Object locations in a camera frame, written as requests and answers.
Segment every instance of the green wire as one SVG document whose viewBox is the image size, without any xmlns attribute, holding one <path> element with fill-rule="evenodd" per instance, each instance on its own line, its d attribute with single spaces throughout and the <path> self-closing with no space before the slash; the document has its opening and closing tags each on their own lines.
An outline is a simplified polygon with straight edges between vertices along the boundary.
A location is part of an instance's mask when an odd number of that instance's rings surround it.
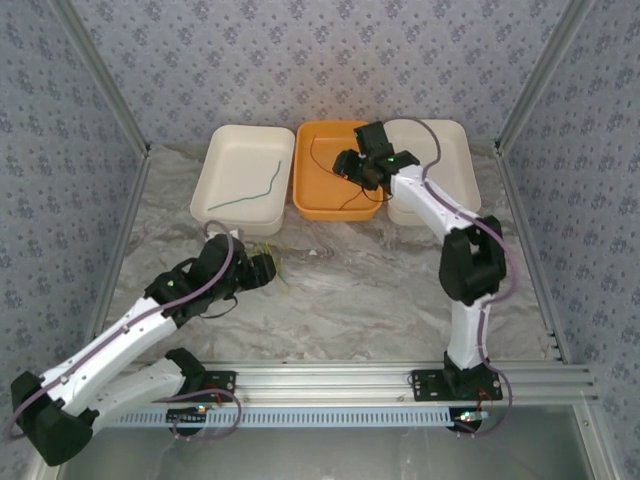
<svg viewBox="0 0 640 480">
<path fill-rule="evenodd" d="M 207 209 L 207 211 L 214 210 L 214 209 L 220 208 L 220 207 L 224 207 L 226 205 L 233 205 L 234 203 L 244 202 L 245 200 L 255 200 L 256 198 L 266 197 L 267 195 L 269 195 L 271 193 L 271 189 L 273 188 L 273 181 L 276 179 L 276 177 L 278 176 L 278 173 L 280 172 L 280 165 L 281 164 L 282 164 L 282 160 L 279 160 L 278 161 L 278 168 L 276 168 L 276 173 L 274 173 L 273 177 L 271 177 L 271 181 L 269 182 L 269 190 L 267 190 L 266 193 L 261 193 L 260 195 L 256 195 L 255 197 L 242 197 L 242 198 L 239 198 L 237 200 L 231 200 L 230 202 L 224 202 L 224 203 L 221 203 L 220 205 L 216 205 L 214 207 L 211 207 L 211 208 Z"/>
</svg>

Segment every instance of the wall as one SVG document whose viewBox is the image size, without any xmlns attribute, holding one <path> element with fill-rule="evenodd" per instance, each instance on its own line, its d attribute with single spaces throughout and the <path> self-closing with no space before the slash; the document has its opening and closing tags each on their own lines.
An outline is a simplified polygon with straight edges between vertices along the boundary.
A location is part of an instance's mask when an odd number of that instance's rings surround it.
<svg viewBox="0 0 640 480">
<path fill-rule="evenodd" d="M 452 118 L 495 138 L 566 0 L 74 0 L 147 140 Z"/>
<path fill-rule="evenodd" d="M 76 350 L 138 161 L 44 0 L 2 2 L 0 420 L 9 385 Z M 0 449 L 20 478 L 25 441 Z"/>
<path fill-rule="evenodd" d="M 573 359 L 640 478 L 640 5 L 596 5 L 509 159 Z"/>
</svg>

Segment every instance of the orange tray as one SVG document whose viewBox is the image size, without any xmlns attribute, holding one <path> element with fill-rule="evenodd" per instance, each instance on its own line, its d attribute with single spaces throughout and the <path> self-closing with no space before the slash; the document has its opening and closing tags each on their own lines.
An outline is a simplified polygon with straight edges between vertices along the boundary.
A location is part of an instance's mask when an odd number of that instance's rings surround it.
<svg viewBox="0 0 640 480">
<path fill-rule="evenodd" d="M 293 160 L 293 202 L 300 215 L 324 222 L 362 222 L 382 205 L 382 189 L 367 191 L 333 173 L 343 150 L 358 150 L 353 129 L 362 121 L 320 121 L 300 125 Z"/>
</svg>

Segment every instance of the marble surface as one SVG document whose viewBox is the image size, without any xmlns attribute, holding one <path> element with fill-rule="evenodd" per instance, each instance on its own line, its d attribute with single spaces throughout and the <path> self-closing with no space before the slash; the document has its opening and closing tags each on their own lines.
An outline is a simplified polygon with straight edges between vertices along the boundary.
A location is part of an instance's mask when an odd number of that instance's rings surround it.
<svg viewBox="0 0 640 480">
<path fill-rule="evenodd" d="M 160 272 L 204 244 L 189 214 L 206 146 L 154 146 L 151 168 L 106 325 L 116 321 Z M 493 359 L 550 358 L 546 327 L 525 266 L 500 176 L 474 156 L 482 214 L 499 218 L 520 266 L 520 289 L 492 307 Z M 253 245 L 259 238 L 245 238 Z M 193 318 L 144 360 L 183 346 L 206 360 L 441 360 L 451 304 L 438 282 L 440 246 L 425 227 L 390 222 L 386 207 L 363 223 L 309 222 L 288 200 L 282 230 L 269 239 L 284 260 L 284 284 L 238 295 L 218 319 Z M 212 304 L 210 314 L 226 310 Z"/>
</svg>

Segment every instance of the enclosure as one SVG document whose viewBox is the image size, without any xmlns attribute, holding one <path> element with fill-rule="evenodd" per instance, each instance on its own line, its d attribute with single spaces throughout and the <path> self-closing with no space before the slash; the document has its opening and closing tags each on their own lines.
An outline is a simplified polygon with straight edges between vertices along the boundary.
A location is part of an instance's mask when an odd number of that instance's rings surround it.
<svg viewBox="0 0 640 480">
<path fill-rule="evenodd" d="M 19 373 L 66 360 L 197 256 L 189 203 L 223 125 L 457 122 L 478 214 L 500 219 L 519 288 L 492 307 L 487 339 L 513 413 L 493 437 L 458 441 L 434 419 L 459 403 L 415 402 L 407 382 L 441 368 L 451 334 L 436 236 L 394 224 L 388 205 L 364 222 L 311 221 L 290 189 L 280 231 L 243 239 L 270 248 L 280 281 L 124 372 L 185 347 L 236 372 L 247 415 L 264 418 L 210 456 L 146 405 L 62 467 L 10 443 L 0 477 L 209 478 L 215 464 L 231 478 L 462 478 L 460 455 L 480 478 L 640 475 L 635 2 L 4 3 L 3 418 Z M 491 422 L 507 407 L 493 403 Z"/>
</svg>

